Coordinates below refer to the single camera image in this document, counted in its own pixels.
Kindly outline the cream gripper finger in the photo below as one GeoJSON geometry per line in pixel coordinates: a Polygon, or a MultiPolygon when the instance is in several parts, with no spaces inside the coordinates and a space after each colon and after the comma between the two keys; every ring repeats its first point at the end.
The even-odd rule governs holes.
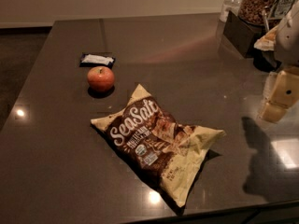
{"type": "Polygon", "coordinates": [[[270,123],[279,122],[299,100],[299,67],[289,66],[270,72],[263,90],[263,101],[258,117],[270,123]]]}

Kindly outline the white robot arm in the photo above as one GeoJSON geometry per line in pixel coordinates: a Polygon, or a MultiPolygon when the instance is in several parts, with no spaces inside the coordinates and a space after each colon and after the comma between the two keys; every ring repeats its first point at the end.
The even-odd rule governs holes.
{"type": "Polygon", "coordinates": [[[259,118],[277,123],[299,100],[299,1],[280,23],[258,39],[254,48],[273,51],[281,70],[271,72],[264,91],[259,118]]]}

